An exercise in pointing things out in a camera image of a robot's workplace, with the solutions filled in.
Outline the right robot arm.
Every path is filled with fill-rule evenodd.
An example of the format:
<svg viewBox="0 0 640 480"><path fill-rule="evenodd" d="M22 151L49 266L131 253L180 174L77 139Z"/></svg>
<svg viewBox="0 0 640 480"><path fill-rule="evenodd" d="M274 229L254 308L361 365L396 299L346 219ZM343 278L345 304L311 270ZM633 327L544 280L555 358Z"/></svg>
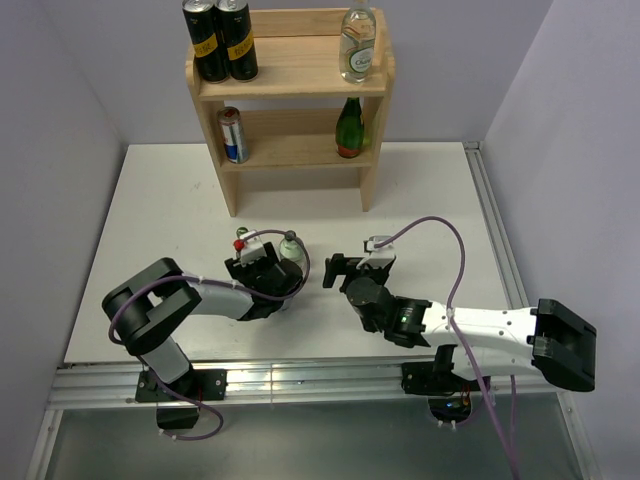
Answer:
<svg viewBox="0 0 640 480"><path fill-rule="evenodd" d="M595 388L596 328L554 299L515 310L448 309L444 304L393 295L385 286L394 257L325 261L323 285L337 277L365 331L400 347L433 348L423 371L427 395L448 393L476 375L540 372L551 385L575 392Z"/></svg>

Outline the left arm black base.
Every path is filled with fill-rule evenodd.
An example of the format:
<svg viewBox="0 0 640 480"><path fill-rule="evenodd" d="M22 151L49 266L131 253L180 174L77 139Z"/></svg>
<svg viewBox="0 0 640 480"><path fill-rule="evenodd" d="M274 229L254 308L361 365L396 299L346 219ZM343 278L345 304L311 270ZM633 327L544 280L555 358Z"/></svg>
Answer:
<svg viewBox="0 0 640 480"><path fill-rule="evenodd" d="M156 405L156 424L160 429L180 432L192 429L200 417L200 403L222 401L227 387L224 369L191 369L183 377L160 385L150 370L138 378L134 401Z"/></svg>

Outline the green glass bottle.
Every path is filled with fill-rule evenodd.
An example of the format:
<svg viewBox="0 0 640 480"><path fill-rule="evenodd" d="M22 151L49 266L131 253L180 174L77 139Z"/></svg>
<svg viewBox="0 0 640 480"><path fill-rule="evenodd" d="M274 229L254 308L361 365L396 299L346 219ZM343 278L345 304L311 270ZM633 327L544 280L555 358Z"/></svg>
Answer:
<svg viewBox="0 0 640 480"><path fill-rule="evenodd" d="M336 124L337 153L344 158L354 158L360 154L363 141L364 123L360 99L349 97Z"/></svg>

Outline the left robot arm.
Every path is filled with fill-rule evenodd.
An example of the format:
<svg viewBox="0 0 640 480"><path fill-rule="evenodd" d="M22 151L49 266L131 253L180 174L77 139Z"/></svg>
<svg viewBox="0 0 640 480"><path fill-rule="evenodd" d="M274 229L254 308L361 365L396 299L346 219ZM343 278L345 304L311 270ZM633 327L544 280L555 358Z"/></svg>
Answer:
<svg viewBox="0 0 640 480"><path fill-rule="evenodd" d="M159 388L172 399L187 397L195 386L192 364L172 338L187 317L265 319L282 310L309 275L307 255L298 265L280 257L270 242L259 242L248 253L238 251L224 265L229 281L188 275L164 257L102 300L110 341L154 371Z"/></svg>

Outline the blue silver energy can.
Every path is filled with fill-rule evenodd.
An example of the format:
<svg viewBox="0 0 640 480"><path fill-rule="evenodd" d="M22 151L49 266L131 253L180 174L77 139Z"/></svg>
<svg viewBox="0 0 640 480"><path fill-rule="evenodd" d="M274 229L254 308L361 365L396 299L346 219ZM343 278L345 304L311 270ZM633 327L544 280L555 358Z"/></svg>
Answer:
<svg viewBox="0 0 640 480"><path fill-rule="evenodd" d="M217 112L227 159L234 164L242 164L249 159L249 149L245 138L241 115L235 107L224 107Z"/></svg>

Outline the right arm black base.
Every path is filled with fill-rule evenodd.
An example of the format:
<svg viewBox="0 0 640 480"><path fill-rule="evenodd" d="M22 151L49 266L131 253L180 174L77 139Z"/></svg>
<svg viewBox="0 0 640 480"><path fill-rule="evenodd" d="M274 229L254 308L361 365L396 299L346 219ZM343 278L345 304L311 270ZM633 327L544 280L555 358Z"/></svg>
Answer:
<svg viewBox="0 0 640 480"><path fill-rule="evenodd" d="M401 365L401 388L405 394L428 397L450 397L464 392L478 392L479 382L475 375L471 380L453 372L455 364L407 362Z"/></svg>

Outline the clear soda bottle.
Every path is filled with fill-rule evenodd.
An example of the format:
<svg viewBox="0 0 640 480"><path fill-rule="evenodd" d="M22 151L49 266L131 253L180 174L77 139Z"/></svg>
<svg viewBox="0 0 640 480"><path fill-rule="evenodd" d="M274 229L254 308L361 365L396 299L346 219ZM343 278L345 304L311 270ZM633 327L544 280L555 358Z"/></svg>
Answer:
<svg viewBox="0 0 640 480"><path fill-rule="evenodd" d="M369 2L354 1L341 23L339 68L345 81L361 83L369 75L376 34L376 18Z"/></svg>

